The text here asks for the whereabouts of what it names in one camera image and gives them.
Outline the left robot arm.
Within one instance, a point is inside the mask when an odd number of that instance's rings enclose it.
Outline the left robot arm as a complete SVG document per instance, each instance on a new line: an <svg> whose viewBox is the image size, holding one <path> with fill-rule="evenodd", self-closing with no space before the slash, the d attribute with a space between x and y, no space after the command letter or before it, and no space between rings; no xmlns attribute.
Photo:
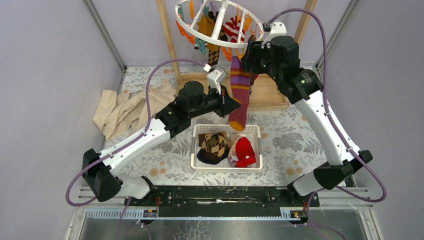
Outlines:
<svg viewBox="0 0 424 240"><path fill-rule="evenodd" d="M224 117L240 107L225 86L222 85L220 90L209 87L208 93L204 93L200 82L190 81L171 103L155 114L148 127L103 153L94 149L86 151L82 159L82 177L98 202L128 196L148 206L155 200L154 190L141 178L122 175L122 169L147 150L185 131L192 118L210 112Z"/></svg>

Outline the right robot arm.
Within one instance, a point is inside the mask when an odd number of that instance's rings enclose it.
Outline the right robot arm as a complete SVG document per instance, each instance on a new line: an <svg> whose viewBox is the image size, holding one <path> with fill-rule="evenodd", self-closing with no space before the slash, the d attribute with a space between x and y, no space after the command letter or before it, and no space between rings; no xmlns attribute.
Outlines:
<svg viewBox="0 0 424 240"><path fill-rule="evenodd" d="M266 74L276 83L306 117L326 155L325 163L287 186L291 205L301 205L314 191L335 188L373 159L369 150L360 150L350 139L330 107L325 107L324 87L314 71L300 66L299 45L291 36L248 43L241 63L245 72Z"/></svg>

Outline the purple orange striped sock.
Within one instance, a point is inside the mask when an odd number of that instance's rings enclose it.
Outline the purple orange striped sock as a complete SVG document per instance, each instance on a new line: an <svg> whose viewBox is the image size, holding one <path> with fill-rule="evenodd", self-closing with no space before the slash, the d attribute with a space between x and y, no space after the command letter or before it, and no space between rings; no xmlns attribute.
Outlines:
<svg viewBox="0 0 424 240"><path fill-rule="evenodd" d="M241 104L241 107L229 114L229 125L236 131L245 129L250 104L251 74L243 71L243 66L237 56L232 56L230 67L230 87L232 98Z"/></svg>

